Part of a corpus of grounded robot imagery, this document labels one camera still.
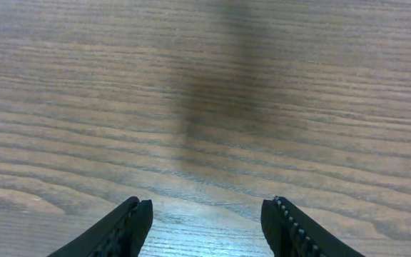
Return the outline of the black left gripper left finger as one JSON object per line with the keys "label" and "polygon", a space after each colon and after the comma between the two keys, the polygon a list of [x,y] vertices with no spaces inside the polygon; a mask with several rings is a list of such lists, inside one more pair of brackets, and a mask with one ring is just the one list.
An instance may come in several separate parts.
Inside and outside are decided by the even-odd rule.
{"label": "black left gripper left finger", "polygon": [[138,257],[152,223],[152,201],[132,196],[48,257]]}

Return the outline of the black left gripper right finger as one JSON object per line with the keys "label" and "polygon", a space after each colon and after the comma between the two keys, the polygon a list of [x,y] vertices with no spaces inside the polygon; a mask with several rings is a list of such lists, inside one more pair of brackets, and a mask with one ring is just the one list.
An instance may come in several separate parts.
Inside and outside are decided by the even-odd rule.
{"label": "black left gripper right finger", "polygon": [[263,201],[260,223],[275,257],[364,257],[285,197]]}

